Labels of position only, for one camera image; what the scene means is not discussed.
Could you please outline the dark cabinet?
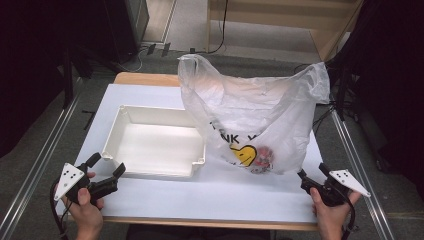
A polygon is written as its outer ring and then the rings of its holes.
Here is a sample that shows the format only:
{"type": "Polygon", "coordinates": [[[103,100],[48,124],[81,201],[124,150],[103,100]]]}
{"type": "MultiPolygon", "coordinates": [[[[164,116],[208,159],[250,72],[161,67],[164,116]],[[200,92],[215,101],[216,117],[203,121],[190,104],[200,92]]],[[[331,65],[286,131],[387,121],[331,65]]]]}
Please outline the dark cabinet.
{"type": "Polygon", "coordinates": [[[146,0],[104,0],[111,29],[113,53],[125,63],[141,46],[150,19],[146,0]]]}

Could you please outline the red clear toy ball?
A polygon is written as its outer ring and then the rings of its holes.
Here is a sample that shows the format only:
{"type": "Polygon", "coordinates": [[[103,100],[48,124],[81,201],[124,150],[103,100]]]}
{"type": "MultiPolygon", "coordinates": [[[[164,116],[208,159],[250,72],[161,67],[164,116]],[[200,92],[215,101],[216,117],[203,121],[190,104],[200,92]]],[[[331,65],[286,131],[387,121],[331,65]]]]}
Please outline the red clear toy ball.
{"type": "Polygon", "coordinates": [[[273,150],[269,147],[262,146],[257,149],[257,156],[252,164],[256,173],[267,171],[274,160],[273,150]]]}

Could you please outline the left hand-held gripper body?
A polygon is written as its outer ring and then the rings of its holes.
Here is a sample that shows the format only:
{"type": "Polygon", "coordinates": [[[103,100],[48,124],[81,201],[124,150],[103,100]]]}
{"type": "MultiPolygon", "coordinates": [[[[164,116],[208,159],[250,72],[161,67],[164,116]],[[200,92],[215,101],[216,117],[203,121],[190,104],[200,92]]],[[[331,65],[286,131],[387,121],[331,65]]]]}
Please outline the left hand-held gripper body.
{"type": "Polygon", "coordinates": [[[119,169],[116,169],[110,177],[100,181],[94,181],[94,177],[89,174],[87,164],[75,167],[65,163],[56,185],[54,200],[58,201],[66,197],[71,202],[80,204],[78,192],[81,188],[86,188],[91,196],[90,203],[96,206],[99,199],[118,190],[119,169]]]}

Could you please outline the white table sheet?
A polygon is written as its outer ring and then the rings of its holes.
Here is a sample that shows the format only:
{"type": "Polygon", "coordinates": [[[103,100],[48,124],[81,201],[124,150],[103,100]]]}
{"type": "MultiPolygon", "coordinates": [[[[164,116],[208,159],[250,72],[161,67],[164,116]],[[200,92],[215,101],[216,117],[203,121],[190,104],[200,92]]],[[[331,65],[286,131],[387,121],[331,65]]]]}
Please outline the white table sheet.
{"type": "Polygon", "coordinates": [[[177,87],[111,84],[82,145],[104,179],[126,171],[106,196],[108,221],[171,225],[241,224],[312,229],[312,200],[296,174],[252,174],[220,159],[184,111],[177,87]]]}

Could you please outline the black curtain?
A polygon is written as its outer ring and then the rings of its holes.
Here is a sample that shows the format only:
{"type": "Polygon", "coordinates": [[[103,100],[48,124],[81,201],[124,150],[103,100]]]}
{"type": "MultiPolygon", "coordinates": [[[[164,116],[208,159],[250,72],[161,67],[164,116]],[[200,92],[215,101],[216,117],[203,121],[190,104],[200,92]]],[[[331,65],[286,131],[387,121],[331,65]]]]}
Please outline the black curtain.
{"type": "Polygon", "coordinates": [[[424,0],[363,0],[356,26],[329,64],[354,92],[381,169],[411,181],[424,201],[424,0]]]}
{"type": "Polygon", "coordinates": [[[77,43],[84,0],[0,0],[0,158],[10,153],[46,107],[64,92],[63,53],[92,74],[77,43]]]}

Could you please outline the black stand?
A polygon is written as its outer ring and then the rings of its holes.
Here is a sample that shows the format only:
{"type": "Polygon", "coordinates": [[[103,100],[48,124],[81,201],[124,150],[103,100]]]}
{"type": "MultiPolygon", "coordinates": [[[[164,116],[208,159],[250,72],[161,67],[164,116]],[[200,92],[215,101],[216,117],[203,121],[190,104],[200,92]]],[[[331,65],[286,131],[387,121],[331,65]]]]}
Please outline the black stand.
{"type": "Polygon", "coordinates": [[[348,82],[351,77],[351,69],[349,67],[343,67],[339,76],[339,87],[336,95],[336,112],[341,121],[344,121],[344,104],[345,95],[348,89],[348,82]]]}

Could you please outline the person's dark clothing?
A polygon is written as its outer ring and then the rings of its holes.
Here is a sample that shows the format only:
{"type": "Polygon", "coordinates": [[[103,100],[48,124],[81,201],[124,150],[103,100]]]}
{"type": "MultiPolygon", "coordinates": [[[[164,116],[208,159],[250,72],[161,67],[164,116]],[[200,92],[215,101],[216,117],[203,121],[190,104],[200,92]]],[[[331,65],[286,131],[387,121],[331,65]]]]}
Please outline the person's dark clothing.
{"type": "Polygon", "coordinates": [[[132,224],[126,240],[271,240],[269,230],[132,224]]]}

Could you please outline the wooden table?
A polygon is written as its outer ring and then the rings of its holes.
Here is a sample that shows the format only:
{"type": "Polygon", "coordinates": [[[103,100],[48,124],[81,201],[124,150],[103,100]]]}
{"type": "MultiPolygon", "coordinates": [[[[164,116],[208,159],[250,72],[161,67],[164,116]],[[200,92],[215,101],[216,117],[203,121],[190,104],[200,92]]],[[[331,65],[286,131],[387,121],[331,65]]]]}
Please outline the wooden table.
{"type": "MultiPolygon", "coordinates": [[[[78,164],[103,150],[122,105],[182,107],[178,78],[169,74],[118,74],[100,103],[78,164]]],[[[314,231],[311,199],[297,175],[254,175],[215,158],[190,178],[123,177],[105,198],[110,222],[196,227],[314,231]]]]}

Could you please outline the white plastic bin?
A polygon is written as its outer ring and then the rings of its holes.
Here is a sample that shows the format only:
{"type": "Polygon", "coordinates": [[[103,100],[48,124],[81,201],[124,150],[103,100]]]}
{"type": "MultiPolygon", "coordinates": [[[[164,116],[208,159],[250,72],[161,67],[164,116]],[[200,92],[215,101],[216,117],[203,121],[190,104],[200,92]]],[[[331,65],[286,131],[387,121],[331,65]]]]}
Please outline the white plastic bin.
{"type": "Polygon", "coordinates": [[[183,109],[118,108],[101,156],[126,177],[190,178],[205,164],[205,143],[183,109]]]}

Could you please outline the light wooden shelf unit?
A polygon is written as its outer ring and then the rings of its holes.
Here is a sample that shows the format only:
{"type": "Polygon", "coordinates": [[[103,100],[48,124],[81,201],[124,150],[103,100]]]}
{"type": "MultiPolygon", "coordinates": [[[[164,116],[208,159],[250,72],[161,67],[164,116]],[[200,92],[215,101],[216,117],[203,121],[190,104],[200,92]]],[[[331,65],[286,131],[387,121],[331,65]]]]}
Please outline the light wooden shelf unit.
{"type": "Polygon", "coordinates": [[[220,12],[230,22],[308,29],[322,61],[335,54],[346,32],[352,31],[364,0],[207,0],[206,50],[211,21],[220,12]]]}

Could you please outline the metal floor rail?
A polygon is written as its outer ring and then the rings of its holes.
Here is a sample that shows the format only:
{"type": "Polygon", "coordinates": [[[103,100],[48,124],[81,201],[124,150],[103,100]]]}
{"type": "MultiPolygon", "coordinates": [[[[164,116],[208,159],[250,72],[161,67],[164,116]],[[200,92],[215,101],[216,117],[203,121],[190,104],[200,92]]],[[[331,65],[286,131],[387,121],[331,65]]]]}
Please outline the metal floor rail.
{"type": "Polygon", "coordinates": [[[366,197],[364,201],[378,233],[379,239],[396,240],[387,220],[386,213],[375,194],[374,188],[361,162],[361,158],[356,150],[345,122],[341,120],[336,110],[331,111],[331,116],[348,156],[352,172],[357,177],[358,181],[371,193],[371,196],[366,197]]]}
{"type": "Polygon", "coordinates": [[[0,240],[9,240],[11,238],[33,192],[35,191],[36,186],[38,185],[39,180],[41,179],[43,172],[50,161],[57,143],[75,110],[78,101],[79,97],[76,96],[70,104],[60,112],[52,131],[49,133],[47,140],[37,155],[27,177],[8,208],[4,220],[0,224],[0,240]]]}

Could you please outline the person's right hand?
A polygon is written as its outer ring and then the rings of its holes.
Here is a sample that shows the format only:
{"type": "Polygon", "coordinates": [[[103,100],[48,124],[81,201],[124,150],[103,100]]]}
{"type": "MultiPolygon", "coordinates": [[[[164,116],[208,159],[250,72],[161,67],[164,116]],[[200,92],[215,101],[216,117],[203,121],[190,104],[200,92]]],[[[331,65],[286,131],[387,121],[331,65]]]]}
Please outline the person's right hand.
{"type": "Polygon", "coordinates": [[[345,223],[351,207],[348,203],[336,207],[329,207],[324,204],[317,189],[310,189],[310,196],[313,201],[312,212],[317,218],[319,234],[322,240],[341,240],[342,225],[345,223]]]}

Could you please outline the black stand post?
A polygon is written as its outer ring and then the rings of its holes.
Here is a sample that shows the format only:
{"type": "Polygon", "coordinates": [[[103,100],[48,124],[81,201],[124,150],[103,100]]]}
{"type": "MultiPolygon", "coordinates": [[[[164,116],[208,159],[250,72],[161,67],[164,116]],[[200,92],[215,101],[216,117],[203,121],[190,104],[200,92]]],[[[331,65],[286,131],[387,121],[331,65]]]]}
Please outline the black stand post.
{"type": "Polygon", "coordinates": [[[64,71],[64,104],[66,109],[73,99],[73,78],[72,78],[72,63],[69,49],[66,48],[63,53],[63,71],[64,71]]]}

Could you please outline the person's left hand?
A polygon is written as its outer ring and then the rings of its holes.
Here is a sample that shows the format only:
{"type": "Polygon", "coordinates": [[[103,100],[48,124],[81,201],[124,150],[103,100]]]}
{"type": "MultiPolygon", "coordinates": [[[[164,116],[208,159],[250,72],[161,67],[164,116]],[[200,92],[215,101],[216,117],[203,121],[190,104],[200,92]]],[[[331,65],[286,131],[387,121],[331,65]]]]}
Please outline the person's left hand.
{"type": "Polygon", "coordinates": [[[77,225],[75,240],[99,240],[103,227],[103,215],[101,209],[104,201],[99,199],[95,205],[91,203],[91,195],[86,188],[78,191],[78,204],[69,201],[66,196],[63,203],[69,208],[69,212],[77,225]]]}

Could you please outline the translucent white plastic bag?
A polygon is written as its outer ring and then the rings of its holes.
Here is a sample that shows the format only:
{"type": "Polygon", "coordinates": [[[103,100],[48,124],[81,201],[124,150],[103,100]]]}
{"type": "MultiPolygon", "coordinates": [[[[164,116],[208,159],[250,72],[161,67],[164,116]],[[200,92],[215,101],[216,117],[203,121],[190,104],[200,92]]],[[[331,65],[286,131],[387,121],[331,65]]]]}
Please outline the translucent white plastic bag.
{"type": "Polygon", "coordinates": [[[254,174],[285,174],[302,168],[315,106],[329,102],[324,63],[289,77],[240,78],[221,74],[204,57],[179,58],[185,109],[214,154],[254,174]],[[271,167],[256,173],[257,149],[273,150],[271,167]]]}

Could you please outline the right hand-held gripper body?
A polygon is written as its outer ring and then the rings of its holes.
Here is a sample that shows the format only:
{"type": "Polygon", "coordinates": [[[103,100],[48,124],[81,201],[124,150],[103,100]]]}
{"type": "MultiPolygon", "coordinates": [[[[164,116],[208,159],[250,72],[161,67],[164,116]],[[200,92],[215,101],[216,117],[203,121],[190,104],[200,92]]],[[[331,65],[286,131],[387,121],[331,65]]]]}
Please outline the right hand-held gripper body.
{"type": "Polygon", "coordinates": [[[311,188],[317,189],[324,204],[329,207],[347,203],[351,190],[365,197],[371,196],[371,193],[348,170],[330,171],[330,176],[323,184],[319,184],[307,176],[304,182],[301,181],[301,188],[307,194],[310,193],[311,188]]]}

